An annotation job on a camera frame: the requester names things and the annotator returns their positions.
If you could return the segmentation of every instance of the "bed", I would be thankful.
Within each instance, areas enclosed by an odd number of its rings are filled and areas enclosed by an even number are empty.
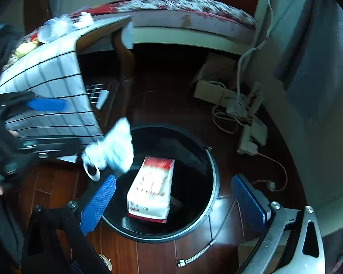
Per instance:
[[[267,0],[124,0],[83,11],[94,20],[130,15],[134,43],[193,45],[242,55],[256,44],[267,6]]]

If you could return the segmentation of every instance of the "wooden floor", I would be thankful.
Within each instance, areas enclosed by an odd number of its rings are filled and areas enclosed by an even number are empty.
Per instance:
[[[162,122],[181,126],[212,148],[220,172],[220,196],[230,195],[231,177],[243,173],[249,181],[271,179],[278,187],[284,184],[282,169],[263,157],[250,157],[236,153],[240,134],[229,135],[219,130],[211,120],[211,106],[191,98],[190,80],[198,63],[189,65],[189,53],[176,54],[173,63],[163,55],[150,57],[135,50],[139,61],[136,80],[128,106],[131,124]],[[283,193],[268,192],[264,184],[257,186],[269,200],[279,201],[288,208],[302,208],[306,204],[295,164],[265,110],[259,118],[268,126],[268,141],[260,152],[284,165],[289,183]],[[34,168],[20,190],[8,195],[18,217],[27,223],[34,205],[46,208],[64,206],[78,199],[87,187],[87,176],[79,166],[41,165]],[[217,233],[231,198],[218,199],[211,215],[191,234],[172,242],[143,244],[119,236],[104,222],[88,234],[95,251],[112,260],[113,273],[120,274],[188,274],[234,273],[238,269],[237,245],[254,237],[235,206],[217,242],[199,259],[178,268],[177,259],[188,259],[205,247]],[[63,241],[64,252],[71,255]]]

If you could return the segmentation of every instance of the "yellow object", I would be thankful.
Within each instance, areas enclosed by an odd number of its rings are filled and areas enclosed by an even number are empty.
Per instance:
[[[38,41],[31,41],[31,42],[27,42],[27,43],[22,43],[15,50],[15,55],[18,58],[22,58],[26,54],[30,53],[33,49],[35,49],[38,46],[38,44],[39,44]]]

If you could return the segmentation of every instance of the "white ring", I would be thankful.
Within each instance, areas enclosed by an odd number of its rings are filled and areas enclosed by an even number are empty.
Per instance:
[[[99,181],[99,179],[101,178],[101,173],[99,172],[99,168],[97,165],[94,165],[95,169],[96,169],[96,173],[95,175],[90,175],[89,172],[88,172],[88,165],[83,162],[83,167],[84,167],[84,170],[86,172],[86,174],[88,174],[88,176],[90,177],[91,180],[93,181]]]

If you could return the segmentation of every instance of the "white box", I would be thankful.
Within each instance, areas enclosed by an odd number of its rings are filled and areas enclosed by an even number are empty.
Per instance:
[[[128,216],[166,223],[170,210],[170,192],[174,160],[145,157],[127,193]]]

